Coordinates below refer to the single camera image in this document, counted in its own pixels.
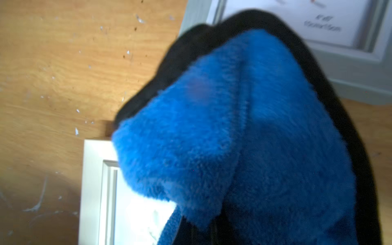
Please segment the blue microfiber cloth black trim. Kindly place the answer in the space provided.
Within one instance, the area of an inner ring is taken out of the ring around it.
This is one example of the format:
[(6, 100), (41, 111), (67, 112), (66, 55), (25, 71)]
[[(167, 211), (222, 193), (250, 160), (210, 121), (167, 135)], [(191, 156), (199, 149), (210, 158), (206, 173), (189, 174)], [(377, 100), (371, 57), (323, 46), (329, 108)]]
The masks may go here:
[(176, 204), (161, 245), (379, 245), (373, 171), (302, 39), (247, 10), (184, 33), (126, 102), (127, 184)]

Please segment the white picture frame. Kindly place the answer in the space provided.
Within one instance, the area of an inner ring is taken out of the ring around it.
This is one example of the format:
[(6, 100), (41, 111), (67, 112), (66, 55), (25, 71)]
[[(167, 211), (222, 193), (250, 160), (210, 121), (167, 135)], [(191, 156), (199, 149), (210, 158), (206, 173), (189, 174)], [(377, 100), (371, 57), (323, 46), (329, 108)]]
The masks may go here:
[(111, 141), (85, 140), (80, 245), (155, 245), (175, 207), (127, 185)]

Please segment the grey-green picture frame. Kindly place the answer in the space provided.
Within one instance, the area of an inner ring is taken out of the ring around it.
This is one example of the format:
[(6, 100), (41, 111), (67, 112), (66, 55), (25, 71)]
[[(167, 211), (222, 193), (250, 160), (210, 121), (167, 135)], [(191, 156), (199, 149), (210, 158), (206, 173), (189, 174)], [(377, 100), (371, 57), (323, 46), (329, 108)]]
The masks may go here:
[(300, 35), (340, 97), (392, 102), (391, 1), (189, 1), (180, 32), (249, 9), (278, 16)]

